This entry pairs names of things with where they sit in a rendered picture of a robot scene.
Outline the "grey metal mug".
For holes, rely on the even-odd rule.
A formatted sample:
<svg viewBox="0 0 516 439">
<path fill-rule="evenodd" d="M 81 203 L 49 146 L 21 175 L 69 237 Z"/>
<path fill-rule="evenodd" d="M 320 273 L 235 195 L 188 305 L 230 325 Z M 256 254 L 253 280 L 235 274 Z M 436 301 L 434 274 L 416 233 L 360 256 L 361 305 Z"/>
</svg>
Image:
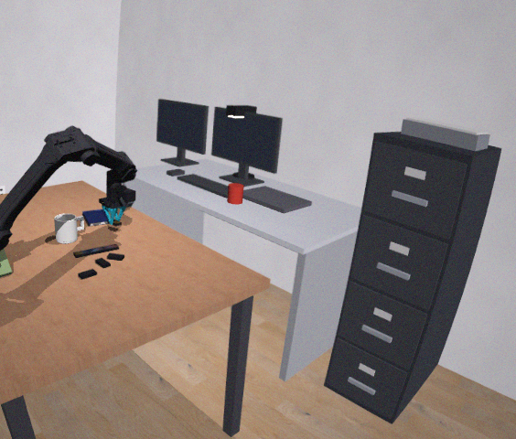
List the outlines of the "grey metal mug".
<svg viewBox="0 0 516 439">
<path fill-rule="evenodd" d="M 84 230 L 83 216 L 76 218 L 73 214 L 60 214 L 54 218 L 57 242 L 72 243 L 78 239 L 77 220 L 81 223 L 78 230 Z"/>
</svg>

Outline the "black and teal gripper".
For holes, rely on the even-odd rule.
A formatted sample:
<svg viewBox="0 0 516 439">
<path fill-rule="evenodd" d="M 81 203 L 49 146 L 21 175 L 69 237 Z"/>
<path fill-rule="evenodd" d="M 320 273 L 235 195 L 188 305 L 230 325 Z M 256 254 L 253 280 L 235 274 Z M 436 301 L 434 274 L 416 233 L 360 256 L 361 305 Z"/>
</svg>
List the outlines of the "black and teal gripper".
<svg viewBox="0 0 516 439">
<path fill-rule="evenodd" d="M 107 196 L 107 188 L 108 187 L 116 187 L 116 186 L 108 186 L 106 185 L 106 196 Z M 108 201 L 107 198 L 99 198 L 99 203 L 102 204 L 102 208 L 110 222 L 111 225 L 113 225 L 113 219 L 115 217 L 116 220 L 120 221 L 126 207 L 124 207 L 124 205 L 122 204 L 121 201 L 116 201 L 116 202 L 111 202 L 111 201 Z M 105 204 L 104 204 L 105 203 Z M 107 206 L 107 207 L 106 207 Z M 110 207 L 109 207 L 110 206 Z M 121 208 L 120 208 L 121 207 Z M 120 209 L 120 213 L 119 213 L 119 216 L 118 216 L 118 209 Z M 115 211 L 116 209 L 116 211 Z M 110 217 L 110 214 L 109 214 L 109 211 L 111 213 L 111 217 Z M 115 215 L 114 215 L 115 214 Z"/>
</svg>

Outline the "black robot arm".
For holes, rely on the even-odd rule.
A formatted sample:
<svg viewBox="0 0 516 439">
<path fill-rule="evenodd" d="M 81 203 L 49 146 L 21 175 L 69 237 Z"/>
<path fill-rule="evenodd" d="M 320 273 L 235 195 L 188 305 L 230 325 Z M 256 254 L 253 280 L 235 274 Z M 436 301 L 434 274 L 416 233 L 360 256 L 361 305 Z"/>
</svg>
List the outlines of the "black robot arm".
<svg viewBox="0 0 516 439">
<path fill-rule="evenodd" d="M 97 162 L 98 165 L 110 168 L 106 174 L 108 186 L 120 186 L 136 176 L 136 166 L 125 152 L 117 152 L 93 140 L 75 126 L 48 134 L 44 141 L 46 144 L 36 161 L 0 204 L 0 251 L 9 243 L 12 235 L 10 229 L 19 213 L 53 173 L 67 162 L 82 161 L 87 166 Z M 135 191 L 124 185 L 108 187 L 107 200 L 121 201 L 124 207 L 129 208 L 135 202 Z"/>
</svg>

